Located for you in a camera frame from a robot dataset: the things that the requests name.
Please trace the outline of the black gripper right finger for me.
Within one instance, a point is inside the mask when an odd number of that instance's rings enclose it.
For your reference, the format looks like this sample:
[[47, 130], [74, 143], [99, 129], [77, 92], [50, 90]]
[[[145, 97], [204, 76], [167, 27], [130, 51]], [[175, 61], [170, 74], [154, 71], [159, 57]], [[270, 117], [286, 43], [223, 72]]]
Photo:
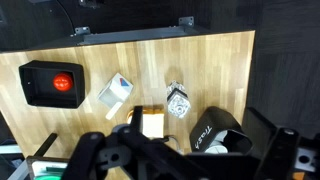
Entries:
[[295, 130], [280, 128], [268, 145], [254, 180], [291, 180], [299, 140]]

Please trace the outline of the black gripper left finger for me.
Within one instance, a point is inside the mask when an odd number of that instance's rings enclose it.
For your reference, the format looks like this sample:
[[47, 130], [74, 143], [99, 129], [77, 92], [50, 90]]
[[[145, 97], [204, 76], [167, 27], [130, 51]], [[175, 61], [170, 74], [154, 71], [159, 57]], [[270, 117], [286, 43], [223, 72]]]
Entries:
[[110, 150], [115, 136], [101, 132], [82, 135], [68, 161], [61, 180], [104, 180], [114, 168]]

